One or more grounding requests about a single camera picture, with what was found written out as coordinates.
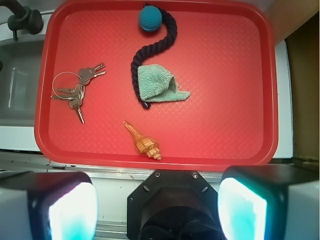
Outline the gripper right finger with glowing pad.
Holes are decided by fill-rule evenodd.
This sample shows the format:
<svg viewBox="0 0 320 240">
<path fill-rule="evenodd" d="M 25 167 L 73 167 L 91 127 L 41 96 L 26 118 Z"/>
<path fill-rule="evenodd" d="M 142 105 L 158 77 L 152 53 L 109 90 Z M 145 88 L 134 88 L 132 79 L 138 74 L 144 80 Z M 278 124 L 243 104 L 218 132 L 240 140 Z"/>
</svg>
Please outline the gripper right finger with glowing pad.
<svg viewBox="0 0 320 240">
<path fill-rule="evenodd" d="M 217 207 L 228 240 L 318 240 L 319 167 L 230 166 L 222 175 Z"/>
</svg>

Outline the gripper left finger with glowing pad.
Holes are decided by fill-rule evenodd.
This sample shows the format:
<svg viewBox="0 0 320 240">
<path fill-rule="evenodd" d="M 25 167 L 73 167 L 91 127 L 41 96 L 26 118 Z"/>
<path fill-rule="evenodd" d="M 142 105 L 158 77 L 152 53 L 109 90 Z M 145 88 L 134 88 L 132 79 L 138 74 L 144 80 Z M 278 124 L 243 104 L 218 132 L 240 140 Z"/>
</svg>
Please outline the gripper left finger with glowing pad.
<svg viewBox="0 0 320 240">
<path fill-rule="evenodd" d="M 0 172 L 2 240 L 92 240 L 98 193 L 84 172 Z"/>
</svg>

